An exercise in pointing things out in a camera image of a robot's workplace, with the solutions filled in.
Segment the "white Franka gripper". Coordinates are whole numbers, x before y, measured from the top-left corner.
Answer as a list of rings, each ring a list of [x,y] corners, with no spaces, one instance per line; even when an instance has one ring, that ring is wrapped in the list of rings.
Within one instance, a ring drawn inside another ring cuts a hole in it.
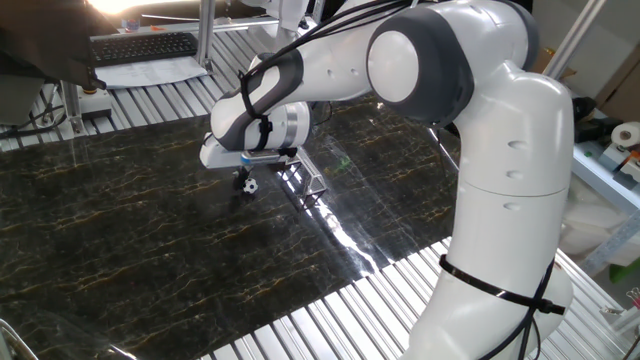
[[[269,165],[284,163],[294,158],[298,148],[267,149],[260,151],[230,151],[225,149],[211,132],[205,134],[200,150],[200,161],[208,169],[233,168],[241,166]],[[247,191],[246,182],[249,171],[241,167],[233,172],[232,187],[234,191]]]

